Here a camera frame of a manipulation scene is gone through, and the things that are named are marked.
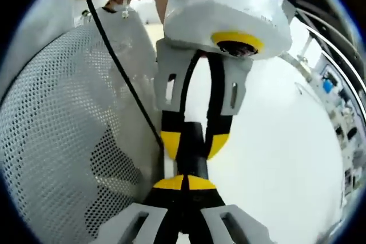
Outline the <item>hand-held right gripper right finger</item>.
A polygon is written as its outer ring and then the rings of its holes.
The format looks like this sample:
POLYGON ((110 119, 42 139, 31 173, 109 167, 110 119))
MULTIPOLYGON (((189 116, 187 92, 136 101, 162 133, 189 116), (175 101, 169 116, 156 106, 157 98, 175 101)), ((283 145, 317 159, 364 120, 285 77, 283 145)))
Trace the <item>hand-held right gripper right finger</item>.
POLYGON ((191 243, 273 243, 268 228, 236 205, 227 205, 210 180, 185 177, 185 229, 191 243))

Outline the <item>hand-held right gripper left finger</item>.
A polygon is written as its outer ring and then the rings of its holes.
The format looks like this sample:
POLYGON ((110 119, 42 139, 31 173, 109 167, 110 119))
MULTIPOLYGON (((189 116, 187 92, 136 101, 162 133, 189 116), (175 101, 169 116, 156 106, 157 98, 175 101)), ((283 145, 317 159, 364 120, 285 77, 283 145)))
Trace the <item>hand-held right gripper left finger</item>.
POLYGON ((96 243, 176 243, 187 187, 186 175, 160 180, 143 202, 132 203, 103 223, 96 243))

